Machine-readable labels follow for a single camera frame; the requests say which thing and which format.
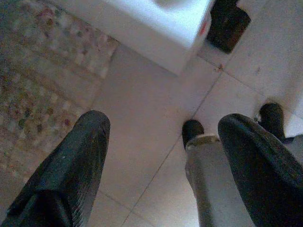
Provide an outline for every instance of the black shoe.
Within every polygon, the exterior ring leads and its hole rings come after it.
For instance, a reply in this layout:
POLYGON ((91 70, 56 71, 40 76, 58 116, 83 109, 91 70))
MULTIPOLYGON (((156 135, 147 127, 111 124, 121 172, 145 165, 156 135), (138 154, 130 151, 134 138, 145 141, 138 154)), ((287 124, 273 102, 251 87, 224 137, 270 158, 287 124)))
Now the black shoe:
POLYGON ((268 132, 276 136, 280 141, 285 141, 283 130, 284 115, 283 109, 278 103, 268 103, 259 111, 261 121, 259 124, 268 132))
POLYGON ((182 138, 184 148, 188 141, 197 135, 203 135, 204 128, 201 123, 197 120, 188 120, 182 126, 182 138))

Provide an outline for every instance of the tile grout line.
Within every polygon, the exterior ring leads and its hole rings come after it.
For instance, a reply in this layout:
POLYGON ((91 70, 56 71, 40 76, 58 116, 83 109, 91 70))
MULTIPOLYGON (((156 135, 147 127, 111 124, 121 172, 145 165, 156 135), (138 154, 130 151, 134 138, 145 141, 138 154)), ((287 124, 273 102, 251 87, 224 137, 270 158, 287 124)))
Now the tile grout line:
POLYGON ((149 225, 151 225, 152 227, 156 227, 154 224, 152 224, 149 220, 145 219, 144 217, 142 217, 140 214, 135 213, 134 211, 132 211, 131 213, 133 213, 134 215, 137 215, 139 218, 141 218, 143 221, 147 222, 149 225))
POLYGON ((113 197, 111 197, 110 195, 108 195, 107 193, 103 192, 102 190, 98 190, 99 192, 101 192, 103 195, 105 195, 106 197, 108 197, 109 199, 111 199, 112 201, 118 203, 120 206, 124 207, 127 210, 131 210, 129 207, 123 205, 121 202, 117 201, 116 199, 114 199, 113 197))
MULTIPOLYGON (((198 112, 198 110, 200 109, 201 105, 203 104, 203 102, 206 100, 207 96, 209 95, 209 93, 213 90, 215 84, 218 82, 218 80, 221 78, 223 71, 219 74, 218 78, 215 80, 215 82, 212 84, 212 86, 209 88, 209 90, 207 91, 206 95, 204 96, 204 98, 202 99, 202 101, 200 102, 200 104, 198 105, 197 109, 194 111, 194 113, 191 116, 191 119, 195 116, 195 114, 198 112)), ((157 175, 157 173, 159 172, 159 170, 161 169, 161 167, 163 166, 164 162, 166 161, 166 159, 169 157, 169 155, 171 154, 172 150, 175 148, 178 140, 181 138, 182 133, 179 134, 176 142, 173 144, 173 146, 171 147, 171 149, 169 150, 168 154, 166 155, 166 157, 164 158, 164 160, 162 161, 162 163, 160 164, 159 168, 157 169, 156 173, 153 175, 153 177, 151 178, 150 182, 147 184, 147 186, 145 187, 143 193, 140 195, 140 197, 138 198, 137 202, 134 204, 134 206, 132 207, 129 215, 131 213, 134 213, 133 210, 135 208, 135 206, 138 204, 138 202, 140 201, 141 197, 144 195, 144 193, 146 192, 146 190, 148 189, 148 187, 150 186, 150 184, 152 183, 152 181, 154 180, 155 176, 157 175)), ((122 223, 121 227, 123 226, 123 224, 126 222, 126 220, 128 219, 129 215, 126 217, 126 219, 124 220, 124 222, 122 223)))
POLYGON ((170 153, 172 152, 172 150, 175 148, 178 140, 181 138, 181 134, 178 136, 176 142, 174 142, 173 146, 169 149, 168 154, 166 155, 166 157, 164 158, 164 160, 162 161, 162 163, 160 164, 160 166, 158 167, 156 173, 153 175, 153 177, 151 178, 151 180, 149 181, 149 183, 147 184, 147 186, 145 187, 144 191, 142 192, 142 194, 140 195, 140 197, 138 198, 137 202, 133 205, 133 208, 131 209, 130 213, 133 213, 133 210, 135 208, 135 206, 138 204, 139 200, 141 199, 141 197, 144 195, 144 193, 146 192, 147 188, 150 186, 150 184, 152 183, 152 181, 154 180, 155 176, 157 175, 157 173, 159 172, 159 170, 161 169, 161 167, 163 166, 165 160, 168 158, 168 156, 170 155, 170 153))
POLYGON ((206 98, 208 97, 209 93, 211 93, 211 91, 213 90, 214 86, 217 84, 217 82, 219 81, 219 79, 222 77, 222 73, 223 73, 223 71, 220 73, 220 75, 218 76, 218 78, 215 80, 215 82, 212 84, 212 86, 210 87, 210 89, 207 91, 206 95, 201 100, 198 108, 195 110, 195 112, 191 116, 191 119, 196 115, 196 113, 198 112, 198 110, 200 109, 200 107, 202 106, 202 104, 204 103, 204 101, 206 100, 206 98))
MULTIPOLYGON (((244 42, 244 35, 247 34, 252 28, 252 23, 249 24, 249 26, 247 27, 247 29, 245 29, 245 33, 240 37, 240 40, 238 41, 238 43, 235 45, 232 53, 230 53, 230 58, 227 60, 227 62, 225 63, 225 65, 223 65, 223 70, 225 70, 229 64, 229 62, 232 60, 232 58, 234 57, 234 55, 237 53, 237 51, 239 50, 240 46, 243 45, 243 42, 244 42)), ((215 67, 218 68, 218 66, 216 65, 216 63, 212 62, 211 60, 207 59, 206 57, 204 56, 200 56, 197 54, 198 57, 202 58, 203 60, 205 60, 206 62, 214 65, 215 67)))
MULTIPOLYGON (((256 90, 254 87, 251 87, 247 84, 245 84, 244 82, 242 82, 241 80, 239 80, 238 78, 236 78, 234 75, 231 75, 230 73, 226 72, 223 70, 224 73, 226 73, 228 76, 232 77, 233 79, 235 79, 236 81, 240 82, 242 85, 248 87, 249 89, 253 90, 254 92, 256 92, 258 95, 264 97, 264 98, 268 98, 266 95, 260 93, 258 90, 256 90)), ((286 109, 287 111, 289 111, 292 115, 296 116, 297 118, 303 120, 302 117, 298 116, 296 112, 294 112, 293 110, 291 110, 289 107, 282 105, 284 109, 286 109)))
POLYGON ((214 62, 210 61, 209 59, 202 57, 200 55, 197 55, 198 58, 201 58, 202 60, 206 61, 207 63, 211 64, 212 66, 215 66, 217 69, 219 68, 214 62))

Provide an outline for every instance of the black object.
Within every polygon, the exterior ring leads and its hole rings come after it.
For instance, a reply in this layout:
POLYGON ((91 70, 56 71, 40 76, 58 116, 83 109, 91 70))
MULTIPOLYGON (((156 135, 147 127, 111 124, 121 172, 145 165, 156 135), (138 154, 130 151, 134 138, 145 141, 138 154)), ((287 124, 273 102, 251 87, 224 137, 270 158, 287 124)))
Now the black object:
POLYGON ((259 111, 261 121, 259 124, 268 132, 276 136, 280 141, 285 140, 283 125, 283 109, 278 103, 267 103, 259 111))
POLYGON ((201 123, 197 120, 188 120, 182 126, 182 139, 184 148, 186 148, 186 144, 192 138, 197 135, 204 134, 204 128, 201 123))
POLYGON ((212 24, 207 39, 230 53, 250 23, 250 17, 236 6, 237 0, 216 0, 211 10, 212 24))
POLYGON ((242 200, 257 227, 303 225, 303 169, 282 142, 249 117, 231 114, 219 136, 242 200))
POLYGON ((110 122, 89 111, 42 162, 1 227, 84 227, 98 191, 110 122))

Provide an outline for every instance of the gray pants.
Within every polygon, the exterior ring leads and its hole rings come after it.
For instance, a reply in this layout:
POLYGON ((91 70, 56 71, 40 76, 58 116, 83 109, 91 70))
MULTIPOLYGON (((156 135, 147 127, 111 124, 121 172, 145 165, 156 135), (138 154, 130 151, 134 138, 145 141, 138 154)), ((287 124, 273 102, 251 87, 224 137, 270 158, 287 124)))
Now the gray pants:
MULTIPOLYGON (((287 148, 302 163, 303 136, 296 137, 287 148)), ((201 136, 187 144, 186 152, 186 176, 197 201, 200 226, 254 226, 221 142, 214 136, 201 136)))

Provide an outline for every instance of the floor tile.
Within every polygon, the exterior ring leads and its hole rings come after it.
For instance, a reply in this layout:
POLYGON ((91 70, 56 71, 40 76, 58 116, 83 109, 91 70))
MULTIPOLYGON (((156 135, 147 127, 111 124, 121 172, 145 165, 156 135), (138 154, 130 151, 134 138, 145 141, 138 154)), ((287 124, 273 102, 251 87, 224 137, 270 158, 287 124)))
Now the floor tile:
POLYGON ((285 145, 295 157, 295 159, 303 166, 303 135, 295 137, 292 143, 285 145))
POLYGON ((152 225, 144 221, 138 215, 131 213, 122 227, 152 227, 152 225))
MULTIPOLYGON (((196 200, 184 170, 185 156, 180 138, 134 208, 157 227, 199 227, 196 200)), ((201 162, 213 226, 252 226, 221 145, 201 151, 201 162)))
POLYGON ((232 51, 232 53, 227 54, 212 45, 208 40, 205 40, 203 46, 198 52, 198 56, 216 65, 217 67, 220 67, 220 65, 222 65, 222 67, 224 68, 228 60, 235 52, 235 49, 232 51))
POLYGON ((218 122, 222 117, 239 113, 253 118, 265 100, 257 92, 223 73, 195 118, 203 124, 206 133, 217 134, 218 122))
POLYGON ((196 199, 185 175, 181 139, 134 208, 157 227, 198 227, 196 199))
POLYGON ((219 73, 200 58, 177 77, 122 46, 93 105, 111 121, 102 190, 132 208, 219 73))
POLYGON ((270 0, 226 71, 303 117, 303 4, 270 0))
POLYGON ((129 210, 98 191, 88 227, 121 227, 129 210))
POLYGON ((284 110, 284 133, 286 137, 293 137, 303 134, 303 119, 284 110))

